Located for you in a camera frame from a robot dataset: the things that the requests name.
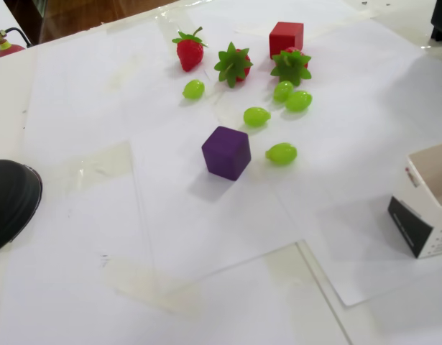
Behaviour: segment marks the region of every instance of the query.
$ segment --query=red cube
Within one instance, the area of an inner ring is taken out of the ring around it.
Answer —
[[[278,22],[270,32],[270,58],[282,50],[296,47],[302,50],[304,43],[304,24]]]

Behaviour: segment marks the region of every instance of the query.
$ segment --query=purple cube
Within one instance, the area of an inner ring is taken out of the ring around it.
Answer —
[[[236,181],[251,161],[248,134],[219,126],[201,147],[208,171]]]

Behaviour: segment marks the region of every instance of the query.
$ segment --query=green strawberry top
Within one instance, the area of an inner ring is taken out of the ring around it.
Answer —
[[[180,38],[175,38],[175,39],[173,39],[171,42],[173,42],[173,43],[179,43],[179,42],[181,42],[181,41],[184,41],[184,40],[192,40],[192,41],[195,41],[195,42],[197,42],[197,43],[199,43],[199,44],[201,44],[202,46],[204,46],[204,47],[208,47],[207,45],[205,45],[202,41],[201,41],[201,38],[198,38],[198,37],[196,37],[195,35],[197,34],[197,32],[199,32],[199,31],[201,31],[201,30],[203,30],[203,28],[202,27],[199,27],[193,34],[185,34],[184,32],[181,32],[181,31],[178,31],[178,34],[180,35]]]
[[[290,81],[294,86],[299,86],[300,79],[312,78],[308,69],[304,67],[311,57],[301,55],[298,50],[294,52],[282,50],[280,54],[273,55],[272,59],[275,61],[276,67],[270,75],[280,77],[280,81]]]
[[[233,88],[239,80],[247,77],[248,69],[252,62],[248,58],[249,48],[237,50],[234,43],[230,42],[226,52],[219,52],[219,62],[214,66],[219,71],[219,81],[227,80],[228,85]]]

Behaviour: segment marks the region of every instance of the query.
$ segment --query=strawberry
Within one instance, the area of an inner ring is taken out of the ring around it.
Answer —
[[[180,38],[175,38],[172,42],[178,44],[178,57],[180,60],[180,65],[183,67],[185,72],[188,72],[196,65],[198,65],[203,59],[203,47],[205,44],[201,42],[201,39],[195,37],[197,32],[201,31],[203,28],[199,27],[193,34],[184,34],[179,31],[178,34]]]
[[[282,50],[280,54],[273,55],[272,59],[276,66],[270,75],[280,77],[280,81],[290,81],[294,86],[299,86],[301,79],[312,78],[306,68],[311,57],[304,55],[299,49],[289,47]]]
[[[289,47],[289,48],[286,48],[286,49],[285,49],[285,52],[295,52],[296,50],[299,50],[299,49],[296,48],[296,47]],[[300,53],[302,56],[305,56],[305,54],[304,54],[303,52],[301,52],[300,50],[299,50],[299,53]]]
[[[226,52],[219,52],[220,61],[214,66],[219,71],[219,81],[227,80],[231,88],[237,81],[244,81],[252,66],[248,52],[249,49],[236,49],[232,42]]]
[[[245,57],[248,61],[251,61],[251,59],[249,59],[249,56],[247,54],[247,56]],[[249,75],[249,70],[251,69],[251,67],[245,68],[244,69],[244,77],[246,78]],[[240,78],[240,77],[236,77],[236,81],[244,81],[244,79]]]

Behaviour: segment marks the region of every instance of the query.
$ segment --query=white box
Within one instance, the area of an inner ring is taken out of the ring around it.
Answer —
[[[442,254],[442,144],[409,155],[388,211],[415,257]]]

